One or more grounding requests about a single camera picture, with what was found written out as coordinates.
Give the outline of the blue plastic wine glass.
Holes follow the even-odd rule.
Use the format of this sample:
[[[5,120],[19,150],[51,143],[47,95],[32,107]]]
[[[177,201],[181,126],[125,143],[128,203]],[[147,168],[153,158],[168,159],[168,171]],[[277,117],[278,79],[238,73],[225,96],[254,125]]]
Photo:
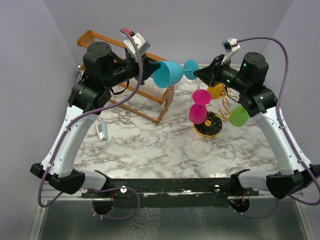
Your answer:
[[[195,80],[194,72],[200,69],[197,61],[187,60],[183,66],[175,61],[158,61],[160,68],[152,74],[154,84],[158,88],[168,88],[177,84],[183,77]]]

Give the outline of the yellow plastic wine glass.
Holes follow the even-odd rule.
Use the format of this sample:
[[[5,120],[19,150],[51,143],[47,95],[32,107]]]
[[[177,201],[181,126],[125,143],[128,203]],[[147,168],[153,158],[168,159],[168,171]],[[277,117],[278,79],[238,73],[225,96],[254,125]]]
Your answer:
[[[224,98],[226,95],[225,85],[222,83],[208,87],[207,91],[210,93],[212,100]]]

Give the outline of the pink plastic wine glass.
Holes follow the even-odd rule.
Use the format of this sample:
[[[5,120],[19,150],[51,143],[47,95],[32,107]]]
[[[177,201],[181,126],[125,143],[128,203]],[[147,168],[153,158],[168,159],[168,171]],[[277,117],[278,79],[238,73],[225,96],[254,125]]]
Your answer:
[[[211,94],[205,89],[197,89],[192,94],[194,104],[189,110],[188,118],[193,124],[202,124],[205,122],[208,112],[207,105],[211,99]]]

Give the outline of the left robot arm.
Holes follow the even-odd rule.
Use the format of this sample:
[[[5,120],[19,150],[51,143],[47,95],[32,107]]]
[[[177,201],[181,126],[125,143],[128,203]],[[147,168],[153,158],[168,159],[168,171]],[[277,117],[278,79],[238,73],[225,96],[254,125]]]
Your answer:
[[[58,136],[45,159],[30,168],[33,175],[44,178],[57,191],[72,195],[81,188],[93,189],[101,198],[110,193],[107,177],[97,171],[77,170],[74,161],[87,131],[111,99],[111,89],[139,76],[136,60],[128,52],[125,56],[120,59],[103,41],[87,48],[83,56],[85,70],[71,90]]]

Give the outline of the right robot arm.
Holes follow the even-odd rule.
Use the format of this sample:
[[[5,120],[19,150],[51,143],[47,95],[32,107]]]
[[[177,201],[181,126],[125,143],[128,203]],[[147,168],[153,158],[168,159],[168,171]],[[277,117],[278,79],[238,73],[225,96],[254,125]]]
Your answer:
[[[285,125],[282,110],[277,110],[278,99],[264,85],[269,69],[265,57],[257,52],[244,55],[239,70],[224,63],[224,55],[216,56],[212,63],[194,71],[194,75],[209,87],[224,84],[239,93],[239,103],[249,117],[262,130],[279,170],[275,173],[255,173],[243,170],[230,182],[229,189],[240,196],[248,188],[269,191],[281,200],[308,187],[320,177],[320,166],[312,164]]]

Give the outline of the green plastic wine glass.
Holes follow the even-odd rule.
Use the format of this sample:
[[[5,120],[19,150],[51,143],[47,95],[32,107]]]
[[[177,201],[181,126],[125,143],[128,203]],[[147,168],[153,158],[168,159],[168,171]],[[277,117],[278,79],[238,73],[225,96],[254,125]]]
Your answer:
[[[235,107],[231,113],[230,113],[230,117],[229,117],[229,122],[235,126],[235,127],[242,127],[244,126],[247,121],[249,120],[250,116],[248,114],[248,112],[246,111],[246,109],[239,105],[237,107]]]

